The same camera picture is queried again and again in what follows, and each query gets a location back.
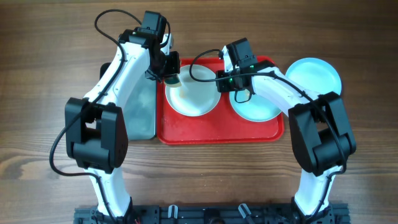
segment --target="cable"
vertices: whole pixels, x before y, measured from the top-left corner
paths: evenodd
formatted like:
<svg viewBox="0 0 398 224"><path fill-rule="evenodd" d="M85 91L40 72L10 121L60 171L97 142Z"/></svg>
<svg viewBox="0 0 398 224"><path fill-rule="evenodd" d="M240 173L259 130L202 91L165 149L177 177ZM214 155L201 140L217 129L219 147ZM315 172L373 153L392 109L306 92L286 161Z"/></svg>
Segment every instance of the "cable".
<svg viewBox="0 0 398 224"><path fill-rule="evenodd" d="M160 44L160 48L165 47L167 45L167 43L169 42L169 38L170 38L170 24L168 21L166 21L166 23L167 23L167 27L169 28L169 34L167 35L166 42L164 42L163 44Z"/></svg>
<svg viewBox="0 0 398 224"><path fill-rule="evenodd" d="M325 189L324 189L324 191L323 191L323 193L322 193L321 200L319 201L319 204L317 205L317 207L316 207L314 213L313 213L310 217L308 217L308 218L306 219L305 222L306 222L306 223L310 223L310 222L314 221L313 219L315 219L315 217L318 215L318 212L319 212L320 208L322 207L323 202L324 202L325 199L326 199L326 195L327 195L327 192L328 192L328 189L329 189L329 186L330 186L330 182L331 182L332 177L333 177L334 175L344 174L344 173L346 172L346 170L347 170L347 160L346 160L346 158L345 158L345 155L344 155L344 152L343 152L343 148L342 148L342 146L341 146L341 144L340 144L340 141L339 141L339 139L338 139L338 136L337 136L335 130L333 129L333 126L330 124L329 119L326 117L325 112L324 112L321 108L319 108L319 106L314 102L314 100L313 100L312 98L310 98L304 91L302 91L302 90L300 90L299 88L297 88L297 86L295 86L294 84L292 84L292 83L289 82L288 80L286 80L286 79L284 79L284 78L281 78L281 77L277 76L274 72L270 72L270 73L244 73L244 74L233 75L232 77L221 77L221 78L214 78L214 79L208 79L208 80L201 80L201 79L195 78L195 77L192 75L192 67L193 67L193 64L194 64L201 56L203 56L203 55L205 55L205 54L208 54L208 53L210 53L210 52L216 52L216 51L219 52L219 55L222 53L222 51L219 50L219 49L207 50L207 51L205 51L205 52L199 54L198 56L196 56L195 59L193 59L191 65L190 65L190 68L189 68L189 74L190 74L190 76L191 76L191 78L192 78L193 80L198 81L198 82L218 82L218 81L230 79L230 78L232 78L232 77L243 77L243 76L246 76L246 75L250 75L250 76L252 76L252 75L261 75L261 76L267 76L267 77L275 78L275 79L278 79L278 80L280 80L280 81L282 81L282 82L288 84L290 87L292 87L292 88L293 88L294 90L296 90L298 93L300 93L303 97L305 97L305 98L311 103L311 105L318 111L318 114L320 114L320 116L322 117L322 119L323 119L323 120L326 122L326 124L328 125L329 130L330 130L330 132L331 132L331 135L333 136L333 139L334 139L334 141L336 142L336 145L337 145L337 148L338 148L338 152L339 152L339 155L340 155L340 159L341 159L341 161L342 161L342 163L343 163L343 169L342 169L342 170L339 170L339 171L332 172L331 174L329 174L329 175L326 177L326 178L327 178L326 186L325 186Z"/></svg>
<svg viewBox="0 0 398 224"><path fill-rule="evenodd" d="M105 192L104 192L104 188L103 188L103 186L102 186L102 184L101 184L101 177L100 177L100 176L98 176L98 175L96 175L96 174L89 173L89 172L65 173L65 172L62 172L62 171L58 170L58 169L55 167L55 164L54 164L54 154L55 154L55 150L56 150L56 148L57 148L57 146L58 146L58 143L60 142L62 136L70 129L70 127L71 127L79 118L81 118L84 114L86 114L87 111L105 95L105 93L107 92L108 88L112 85L112 82L115 80L115 78L118 76L119 72L120 72L121 69L123 68L124 60L125 60L125 55L124 55L124 49L123 49L123 47L121 46L121 44L120 44L117 40L115 40L114 38L112 38L112 37L109 36L108 34L105 34L105 33L104 33L100 28L98 28L98 26L97 26L98 19L99 19L102 15L104 15L104 14L106 14L106 13L109 13L109 12L121 12L121 13L125 13L125 14L131 16L133 19L135 19L139 24L141 24L141 21L140 21L139 19L137 19L137 17L135 17L134 15L132 15L132 14L129 13L129 12L126 12L126 11L123 11L123 10L120 10L120 9L109 9L109 10L103 11L102 13L100 13L100 14L97 16L97 18L96 18L95 21L94 21L94 27L95 27L95 29L96 29L100 34L104 35L104 36L105 36L106 38L108 38L109 40L112 40L112 42L114 42L114 43L119 47L119 49L120 49L120 51L121 51L121 60L120 60L120 64L119 64L118 69L116 69L115 73L113 74L113 76L112 76L111 79L109 80L109 82L108 82L108 83L105 85L105 87L103 88L103 90L102 90L101 92L98 93L98 96L90 103L89 106L87 106L87 107L84 108L80 113L78 113L78 114L77 114L77 115L76 115L76 116L75 116L75 117L62 129L62 130L61 130L61 132L60 132L60 134L57 136L57 138L55 138L54 143L53 143L53 145L52 145L52 147L51 147L51 150L50 150L49 161L50 161L50 167L51 167L51 169L52 169L54 172L56 172L57 174L59 174L59 175L62 175L62 176L65 176L65 177L76 177L76 176L84 176L84 175L88 175L88 176L94 177L94 178L96 179L97 183L98 183L99 191L100 191L100 193L101 193L102 199L104 200L104 204L105 204L105 207L106 207L106 211L108 212L109 217L111 218L112 222L116 224L116 220L115 220L115 218L113 217L113 214L111 213L111 210L110 210L110 208L109 208L109 203L108 203L108 201L107 201L107 199L106 199Z"/></svg>

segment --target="white plate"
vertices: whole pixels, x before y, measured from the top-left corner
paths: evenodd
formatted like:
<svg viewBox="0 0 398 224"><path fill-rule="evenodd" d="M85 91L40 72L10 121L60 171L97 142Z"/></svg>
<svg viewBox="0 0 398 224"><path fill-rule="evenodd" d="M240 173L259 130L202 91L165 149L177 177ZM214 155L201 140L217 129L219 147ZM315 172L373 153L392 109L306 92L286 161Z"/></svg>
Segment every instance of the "white plate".
<svg viewBox="0 0 398 224"><path fill-rule="evenodd" d="M192 75L199 79L216 78L216 74L201 65L192 67ZM189 75L189 65L181 67L182 86L171 88L166 86L166 99L169 105L185 116L201 116L210 112L219 102L221 93L217 91L215 82L197 82Z"/></svg>
<svg viewBox="0 0 398 224"><path fill-rule="evenodd" d="M309 90L326 94L341 93L341 80L337 71L326 61L303 58L287 69L286 77Z"/></svg>
<svg viewBox="0 0 398 224"><path fill-rule="evenodd" d="M229 101L231 102L232 108L242 118L254 121L263 122L275 118L281 112L269 100L255 94L251 96L251 99L245 103L235 102L235 92L229 93ZM246 101L249 98L249 91L239 91L236 99L238 102Z"/></svg>

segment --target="table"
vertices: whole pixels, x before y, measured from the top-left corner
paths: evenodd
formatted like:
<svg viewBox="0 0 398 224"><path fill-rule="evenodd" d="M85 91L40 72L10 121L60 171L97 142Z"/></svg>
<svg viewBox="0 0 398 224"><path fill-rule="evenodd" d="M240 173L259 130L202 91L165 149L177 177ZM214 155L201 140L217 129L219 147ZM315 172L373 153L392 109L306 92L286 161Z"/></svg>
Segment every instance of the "table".
<svg viewBox="0 0 398 224"><path fill-rule="evenodd" d="M58 176L48 156L65 103L89 91L114 57L115 45L93 27L110 8L138 18L161 12L181 57L247 37L255 54L272 57L283 72L304 57L330 62L358 143L330 200L348 203L353 223L398 222L397 1L7 0L0 6L0 223L71 223L75 207L97 203L86 177ZM117 37L137 24L112 13L99 26ZM285 121L272 143L131 142L127 190L136 205L289 202L300 167ZM64 139L55 162L80 170Z"/></svg>

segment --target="light blue plate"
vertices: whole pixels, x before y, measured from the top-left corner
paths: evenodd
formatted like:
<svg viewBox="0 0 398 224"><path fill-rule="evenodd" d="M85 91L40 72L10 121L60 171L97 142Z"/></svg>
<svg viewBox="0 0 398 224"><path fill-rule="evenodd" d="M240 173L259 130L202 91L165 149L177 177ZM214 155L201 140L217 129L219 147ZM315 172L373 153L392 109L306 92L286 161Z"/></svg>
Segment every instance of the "light blue plate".
<svg viewBox="0 0 398 224"><path fill-rule="evenodd" d="M286 77L309 90L326 94L341 94L341 80L328 62L317 58L303 58L287 69Z"/></svg>
<svg viewBox="0 0 398 224"><path fill-rule="evenodd" d="M235 92L229 93L229 101L232 108L242 118L254 121L263 122L275 118L280 114L280 109L276 107L269 100L259 96L252 95L251 99L245 103L237 103L234 99ZM236 99L238 102L246 101L249 98L249 91L239 91Z"/></svg>

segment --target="wooden surface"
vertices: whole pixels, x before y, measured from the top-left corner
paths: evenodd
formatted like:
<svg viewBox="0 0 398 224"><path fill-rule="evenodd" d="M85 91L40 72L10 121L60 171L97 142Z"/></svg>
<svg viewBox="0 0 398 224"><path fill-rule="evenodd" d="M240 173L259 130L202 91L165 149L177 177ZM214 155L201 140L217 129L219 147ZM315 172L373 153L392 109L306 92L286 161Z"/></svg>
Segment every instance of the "wooden surface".
<svg viewBox="0 0 398 224"><path fill-rule="evenodd" d="M161 12L181 57L247 37L255 54L272 57L283 72L304 57L330 62L358 143L330 199L349 204L353 223L398 223L397 1L26 2L0 6L0 223L71 223L75 207L96 204L91 182L58 176L48 156L65 103L90 90L114 57L115 45L93 27L109 8L138 18ZM110 14L100 26L117 37L137 24ZM272 143L131 142L127 189L137 205L289 202L300 167L285 121ZM55 157L62 170L79 170L64 140Z"/></svg>

